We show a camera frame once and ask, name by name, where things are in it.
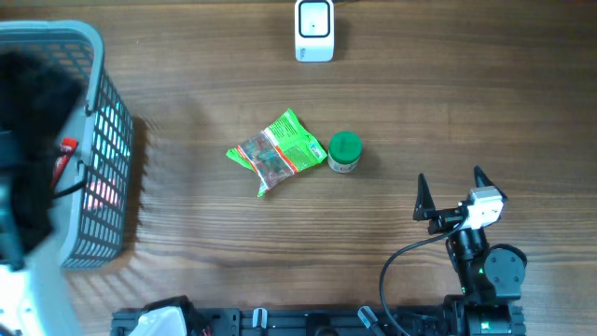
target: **snack package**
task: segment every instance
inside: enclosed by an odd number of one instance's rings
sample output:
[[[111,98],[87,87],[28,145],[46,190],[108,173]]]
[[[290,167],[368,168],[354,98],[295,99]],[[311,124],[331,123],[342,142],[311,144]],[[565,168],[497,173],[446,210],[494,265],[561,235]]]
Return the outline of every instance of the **snack package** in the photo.
[[[232,148],[226,156],[261,180],[257,197],[263,196],[283,179],[321,163],[327,154],[288,109],[270,127]]]

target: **wood grain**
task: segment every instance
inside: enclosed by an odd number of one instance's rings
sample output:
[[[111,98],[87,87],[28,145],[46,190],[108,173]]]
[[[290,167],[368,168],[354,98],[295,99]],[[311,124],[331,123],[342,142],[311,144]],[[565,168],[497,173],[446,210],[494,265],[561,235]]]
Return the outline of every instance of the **wood grain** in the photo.
[[[411,220],[425,172],[439,207],[480,164],[509,196],[488,230],[529,257],[530,335],[597,329],[597,7],[576,2],[341,4],[332,63],[293,54],[292,4],[6,9],[79,19],[136,117],[129,241],[67,274],[88,334],[110,313],[186,294],[200,307],[379,306],[378,276],[426,236]],[[258,199],[226,150],[288,107],[327,145],[365,141],[357,171],[325,164]],[[392,304],[458,293],[443,244],[400,258]]]

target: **red object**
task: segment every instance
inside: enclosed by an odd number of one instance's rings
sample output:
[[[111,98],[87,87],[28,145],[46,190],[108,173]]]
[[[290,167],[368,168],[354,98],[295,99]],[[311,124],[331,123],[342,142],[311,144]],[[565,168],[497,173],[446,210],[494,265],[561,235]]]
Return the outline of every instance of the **red object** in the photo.
[[[54,190],[58,181],[60,180],[60,176],[64,172],[64,168],[66,168],[66,163],[71,159],[73,153],[75,153],[76,146],[78,145],[78,141],[71,138],[64,138],[62,143],[60,144],[60,151],[62,155],[56,159],[56,163],[54,164],[54,174],[52,176],[52,183],[49,187]]]

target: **blurred black object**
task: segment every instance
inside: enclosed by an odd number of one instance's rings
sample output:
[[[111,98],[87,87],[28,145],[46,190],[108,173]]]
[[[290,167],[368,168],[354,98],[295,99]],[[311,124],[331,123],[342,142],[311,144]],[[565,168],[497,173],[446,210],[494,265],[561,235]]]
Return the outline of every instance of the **blurred black object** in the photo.
[[[13,271],[51,233],[54,144],[82,91],[61,68],[0,55],[0,260]]]

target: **gray basket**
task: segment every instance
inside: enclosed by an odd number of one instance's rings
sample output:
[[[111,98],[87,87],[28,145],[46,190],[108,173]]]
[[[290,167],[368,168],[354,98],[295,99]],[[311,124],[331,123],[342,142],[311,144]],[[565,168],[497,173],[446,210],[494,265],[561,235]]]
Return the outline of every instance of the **gray basket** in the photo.
[[[86,187],[57,200],[50,218],[63,241],[59,262],[88,269],[112,260],[122,248],[133,122],[104,69],[104,43],[80,21],[0,22],[0,52],[33,53],[62,66],[87,88],[58,137],[78,140],[56,190],[86,180]]]

